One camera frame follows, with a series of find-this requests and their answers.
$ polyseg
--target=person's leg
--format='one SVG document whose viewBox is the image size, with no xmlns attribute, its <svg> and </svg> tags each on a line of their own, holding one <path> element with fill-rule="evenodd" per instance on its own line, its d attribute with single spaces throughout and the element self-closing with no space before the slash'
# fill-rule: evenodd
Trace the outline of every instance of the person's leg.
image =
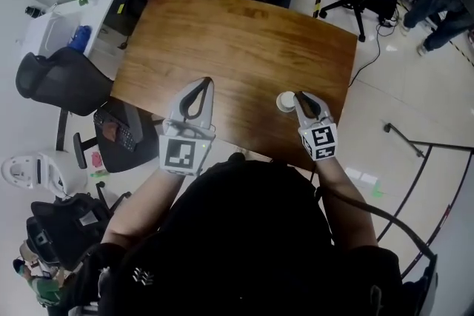
<svg viewBox="0 0 474 316">
<path fill-rule="evenodd" d="M 444 10 L 450 10 L 450 5 L 456 0 L 418 0 L 404 17 L 403 25 L 406 28 L 414 28 L 417 23 L 426 17 Z"/>
<path fill-rule="evenodd" d="M 438 49 L 458 34 L 474 27 L 474 17 L 466 8 L 459 12 L 450 11 L 446 18 L 438 25 L 438 29 L 424 40 L 424 47 L 429 52 Z"/>
</svg>

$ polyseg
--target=cable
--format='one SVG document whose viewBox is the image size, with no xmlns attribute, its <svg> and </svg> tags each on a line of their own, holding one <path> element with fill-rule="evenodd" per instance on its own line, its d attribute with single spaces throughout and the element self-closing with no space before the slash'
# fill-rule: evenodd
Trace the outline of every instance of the cable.
<svg viewBox="0 0 474 316">
<path fill-rule="evenodd" d="M 362 203 L 361 201 L 357 201 L 355 199 L 349 198 L 346 195 L 342 195 L 340 192 L 335 191 L 334 189 L 328 189 L 325 188 L 325 190 L 328 190 L 331 195 L 335 196 L 337 199 L 350 204 L 351 206 L 354 206 L 356 208 L 362 209 L 366 212 L 373 213 L 374 215 L 377 215 L 381 218 L 384 218 L 391 223 L 394 223 L 396 226 L 398 226 L 401 230 L 403 230 L 405 233 L 407 233 L 408 237 L 411 238 L 413 243 L 416 245 L 416 247 L 422 252 L 427 258 L 430 260 L 435 258 L 435 254 L 431 251 L 431 249 L 426 245 L 426 243 L 408 226 L 406 225 L 403 221 L 400 221 L 397 219 L 395 216 L 391 215 L 388 212 L 385 212 L 382 209 L 377 208 L 376 206 L 371 206 L 366 203 Z"/>
<path fill-rule="evenodd" d="M 386 35 L 383 35 L 380 33 L 380 28 L 382 27 L 386 27 L 387 28 L 387 25 L 383 25 L 381 23 L 378 23 L 377 26 L 375 27 L 375 31 L 377 32 L 377 48 L 378 48 L 378 53 L 377 53 L 377 56 L 372 60 L 370 61 L 368 64 L 365 64 L 364 66 L 362 66 L 359 70 L 357 70 L 357 73 L 354 75 L 354 78 L 352 79 L 352 81 L 350 81 L 349 83 L 349 87 L 351 87 L 354 83 L 354 81 L 357 79 L 357 76 L 359 75 L 359 73 L 365 69 L 367 66 L 370 66 L 371 64 L 373 64 L 375 61 L 377 61 L 378 57 L 380 57 L 380 53 L 381 53 L 381 49 L 380 49 L 380 42 L 378 40 L 378 37 L 381 36 L 381 37 L 387 37 L 387 36 L 390 36 L 393 34 L 393 32 L 395 32 L 395 28 L 397 28 L 397 25 L 398 25 L 398 9 L 396 8 L 395 9 L 395 14 L 396 14 L 396 23 L 395 25 L 393 25 L 393 29 L 390 33 L 386 34 Z"/>
</svg>

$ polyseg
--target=paper cup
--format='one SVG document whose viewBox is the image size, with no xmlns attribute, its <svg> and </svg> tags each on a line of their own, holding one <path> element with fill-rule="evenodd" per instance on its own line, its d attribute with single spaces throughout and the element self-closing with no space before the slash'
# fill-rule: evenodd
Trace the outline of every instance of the paper cup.
<svg viewBox="0 0 474 316">
<path fill-rule="evenodd" d="M 282 112 L 292 112 L 295 109 L 295 101 L 294 101 L 295 93 L 291 91 L 285 91 L 281 93 L 276 98 L 276 106 Z"/>
</svg>

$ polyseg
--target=warning tape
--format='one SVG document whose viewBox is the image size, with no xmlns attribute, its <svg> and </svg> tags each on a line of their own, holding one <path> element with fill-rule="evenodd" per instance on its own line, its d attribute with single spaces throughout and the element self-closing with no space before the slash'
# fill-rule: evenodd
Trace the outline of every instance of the warning tape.
<svg viewBox="0 0 474 316">
<path fill-rule="evenodd" d="M 314 4 L 313 18 L 315 18 L 315 19 L 318 18 L 320 8 L 321 8 L 321 0 L 316 0 L 316 3 Z"/>
<path fill-rule="evenodd" d="M 466 56 L 464 52 L 461 49 L 459 49 L 454 42 L 450 41 L 450 44 L 453 45 L 460 52 L 460 54 L 462 54 L 462 56 L 465 57 L 466 60 L 471 63 L 471 65 L 474 66 L 474 63 L 470 60 L 470 58 Z"/>
</svg>

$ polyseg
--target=wooden tabletop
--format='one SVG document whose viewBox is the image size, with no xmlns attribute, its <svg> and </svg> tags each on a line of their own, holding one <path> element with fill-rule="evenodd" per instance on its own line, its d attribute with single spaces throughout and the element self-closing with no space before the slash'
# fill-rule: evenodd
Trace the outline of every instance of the wooden tabletop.
<svg viewBox="0 0 474 316">
<path fill-rule="evenodd" d="M 149 0 L 130 37 L 112 96 L 166 117 L 186 84 L 214 80 L 216 136 L 305 169 L 312 162 L 296 113 L 276 97 L 308 91 L 341 116 L 357 37 L 252 0 Z"/>
</svg>

